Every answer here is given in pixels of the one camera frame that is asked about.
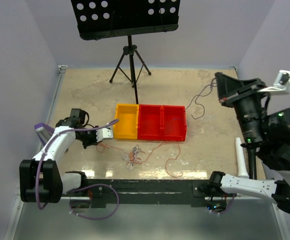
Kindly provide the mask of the yellow plastic bin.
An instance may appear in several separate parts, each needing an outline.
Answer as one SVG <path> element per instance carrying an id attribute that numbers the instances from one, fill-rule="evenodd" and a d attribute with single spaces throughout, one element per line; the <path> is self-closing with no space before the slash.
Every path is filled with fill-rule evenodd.
<path id="1" fill-rule="evenodd" d="M 136 140 L 138 138 L 138 104 L 116 105 L 115 118 L 118 123 L 113 126 L 113 136 L 118 140 Z"/>

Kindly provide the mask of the red plastic bin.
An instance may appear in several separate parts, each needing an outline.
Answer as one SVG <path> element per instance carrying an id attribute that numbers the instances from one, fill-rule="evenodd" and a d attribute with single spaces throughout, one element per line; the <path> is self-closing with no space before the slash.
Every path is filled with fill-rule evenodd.
<path id="1" fill-rule="evenodd" d="M 162 141 L 161 105 L 140 104 L 138 112 L 137 139 Z"/>
<path id="2" fill-rule="evenodd" d="M 162 106 L 162 140 L 184 142 L 187 134 L 185 107 L 181 105 Z"/>

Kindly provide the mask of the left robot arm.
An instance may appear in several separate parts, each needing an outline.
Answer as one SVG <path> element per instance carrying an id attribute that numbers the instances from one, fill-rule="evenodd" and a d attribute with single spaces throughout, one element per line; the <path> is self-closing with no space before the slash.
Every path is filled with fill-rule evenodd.
<path id="1" fill-rule="evenodd" d="M 57 162 L 75 141 L 84 149 L 98 144 L 97 131 L 88 130 L 89 114 L 80 108 L 73 108 L 69 117 L 57 122 L 52 137 L 32 159 L 24 159 L 19 165 L 20 198 L 23 202 L 37 203 L 42 209 L 48 203 L 59 202 L 61 196 L 72 191 L 84 196 L 89 184 L 82 172 L 60 174 Z"/>

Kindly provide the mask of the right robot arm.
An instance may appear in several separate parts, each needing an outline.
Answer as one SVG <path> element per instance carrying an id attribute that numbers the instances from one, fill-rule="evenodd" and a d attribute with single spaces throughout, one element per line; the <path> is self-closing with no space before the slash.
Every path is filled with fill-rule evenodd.
<path id="1" fill-rule="evenodd" d="M 220 104 L 233 108 L 242 132 L 242 146 L 257 156 L 281 180 L 256 180 L 214 171 L 207 189 L 211 197 L 242 194 L 268 200 L 290 214 L 290 107 L 267 113 L 273 95 L 290 93 L 290 71 L 281 70 L 273 85 L 261 79 L 238 80 L 221 72 L 215 74 Z"/>

